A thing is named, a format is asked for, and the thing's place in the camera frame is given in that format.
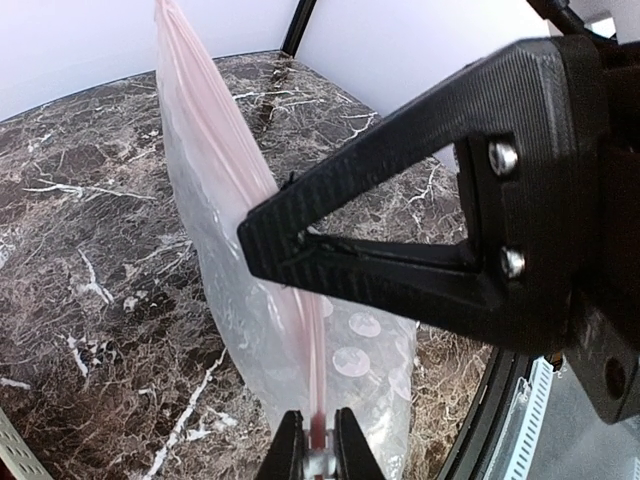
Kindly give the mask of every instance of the marble surface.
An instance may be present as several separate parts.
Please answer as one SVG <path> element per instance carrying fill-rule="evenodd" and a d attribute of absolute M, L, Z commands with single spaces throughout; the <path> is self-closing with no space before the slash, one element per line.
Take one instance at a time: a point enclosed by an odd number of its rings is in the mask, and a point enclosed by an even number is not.
<path fill-rule="evenodd" d="M 278 182 L 378 121 L 278 53 L 216 63 Z M 54 478 L 250 478 L 268 445 L 207 308 L 163 153 L 154 74 L 0 123 L 0 405 Z M 464 236 L 454 178 L 430 159 L 326 228 Z M 419 341 L 407 478 L 437 473 L 488 354 L 429 328 Z"/>

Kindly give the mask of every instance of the screw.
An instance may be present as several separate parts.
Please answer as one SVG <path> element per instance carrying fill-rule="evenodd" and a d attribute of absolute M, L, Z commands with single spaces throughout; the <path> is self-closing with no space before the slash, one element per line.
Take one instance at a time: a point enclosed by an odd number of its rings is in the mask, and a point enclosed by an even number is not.
<path fill-rule="evenodd" d="M 522 272 L 524 272 L 524 255 L 516 250 L 510 250 L 507 247 L 502 247 L 500 250 L 500 265 L 502 266 L 502 271 L 509 280 L 518 278 L 522 275 Z"/>
<path fill-rule="evenodd" d="M 489 162 L 493 172 L 499 177 L 509 175 L 518 164 L 518 152 L 509 143 L 491 142 L 489 144 Z"/>

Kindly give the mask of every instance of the translucent plastic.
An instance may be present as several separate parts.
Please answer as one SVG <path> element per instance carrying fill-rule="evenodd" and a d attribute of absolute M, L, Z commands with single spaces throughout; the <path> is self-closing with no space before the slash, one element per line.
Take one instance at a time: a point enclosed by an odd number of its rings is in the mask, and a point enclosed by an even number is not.
<path fill-rule="evenodd" d="M 331 428 L 335 410 L 349 406 L 387 477 L 400 478 L 414 323 L 251 276 L 236 229 L 277 186 L 217 68 L 171 0 L 156 1 L 156 22 L 169 177 L 234 363 L 272 431 L 285 411 L 301 410 L 319 448 L 325 413 Z"/>

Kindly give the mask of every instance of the textured black plastic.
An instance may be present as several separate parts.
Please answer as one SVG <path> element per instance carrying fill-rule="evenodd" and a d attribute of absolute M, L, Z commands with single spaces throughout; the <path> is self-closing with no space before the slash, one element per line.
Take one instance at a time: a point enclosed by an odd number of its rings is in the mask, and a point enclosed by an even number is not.
<path fill-rule="evenodd" d="M 517 352 L 557 351 L 567 342 L 571 278 L 590 262 L 597 237 L 597 145 L 607 130 L 593 44 L 582 36 L 520 41 L 411 101 L 255 208 L 239 239 L 255 276 Z M 518 152 L 506 178 L 487 158 L 496 139 Z M 451 143 L 462 150 L 469 242 L 407 247 L 307 232 Z M 502 246 L 525 256 L 518 281 L 501 273 Z"/>
<path fill-rule="evenodd" d="M 385 480 L 350 408 L 336 411 L 333 441 L 337 480 Z"/>
<path fill-rule="evenodd" d="M 299 411 L 284 414 L 255 480 L 303 480 L 307 451 L 303 418 Z"/>

